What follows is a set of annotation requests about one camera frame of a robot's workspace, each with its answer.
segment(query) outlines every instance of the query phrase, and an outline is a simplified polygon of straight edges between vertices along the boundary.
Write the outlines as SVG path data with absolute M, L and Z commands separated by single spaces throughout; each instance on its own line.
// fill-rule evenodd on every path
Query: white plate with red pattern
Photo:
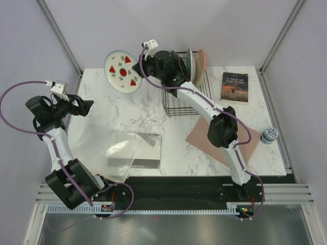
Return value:
M 142 79 L 132 66 L 137 63 L 129 53 L 116 50 L 104 62 L 104 73 L 108 82 L 121 93 L 133 93 L 140 87 Z

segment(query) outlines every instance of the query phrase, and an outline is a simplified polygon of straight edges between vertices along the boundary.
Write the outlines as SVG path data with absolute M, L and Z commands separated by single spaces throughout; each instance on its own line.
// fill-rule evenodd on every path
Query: white table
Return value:
M 249 104 L 220 102 L 223 72 L 249 74 Z M 262 132 L 271 126 L 267 106 L 253 66 L 208 67 L 207 74 L 213 100 L 224 107 L 231 105 L 236 115 L 250 128 Z M 200 115 L 168 117 L 162 107 L 161 91 L 143 80 L 132 94 L 121 94 L 107 82 L 104 71 L 85 69 L 78 91 L 84 100 L 94 100 L 87 117 L 73 116 L 68 129 L 69 143 L 74 145 L 90 122 L 118 131 L 157 133 L 162 135 L 160 169 L 131 169 L 131 176 L 229 176 L 229 168 L 188 144 L 185 139 Z M 260 176 L 286 175 L 277 142 L 259 142 L 248 169 Z

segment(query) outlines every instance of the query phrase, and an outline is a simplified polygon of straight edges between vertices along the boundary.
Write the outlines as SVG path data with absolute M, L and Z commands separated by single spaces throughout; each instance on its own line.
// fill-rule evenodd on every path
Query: book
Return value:
M 224 72 L 220 100 L 246 105 L 248 96 L 248 74 Z

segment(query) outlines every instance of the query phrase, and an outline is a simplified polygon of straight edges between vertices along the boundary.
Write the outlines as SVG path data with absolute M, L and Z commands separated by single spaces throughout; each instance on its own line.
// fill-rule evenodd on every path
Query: brown paper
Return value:
M 222 151 L 219 148 L 213 146 L 208 140 L 207 137 L 208 129 L 209 129 L 208 122 L 203 117 L 200 118 L 200 120 L 195 125 L 192 132 L 190 133 L 190 135 L 186 138 L 186 142 L 192 144 L 196 148 L 207 153 L 209 156 L 215 158 L 216 160 L 228 166 Z M 246 130 L 239 123 L 238 123 L 238 129 L 239 130 L 237 132 L 237 135 L 239 137 L 238 138 L 239 142 L 247 141 L 249 136 Z M 251 142 L 246 145 L 240 145 L 240 150 L 246 164 L 248 163 L 250 157 L 252 156 L 255 146 L 260 139 L 260 133 L 258 133 L 253 129 L 250 129 L 250 131 L 252 135 Z

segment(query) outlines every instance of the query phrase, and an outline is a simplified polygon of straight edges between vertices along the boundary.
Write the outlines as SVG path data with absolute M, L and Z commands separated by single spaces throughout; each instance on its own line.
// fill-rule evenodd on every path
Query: clear plastic sheet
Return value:
M 89 123 L 71 151 L 92 174 L 124 182 L 142 143 L 137 134 Z

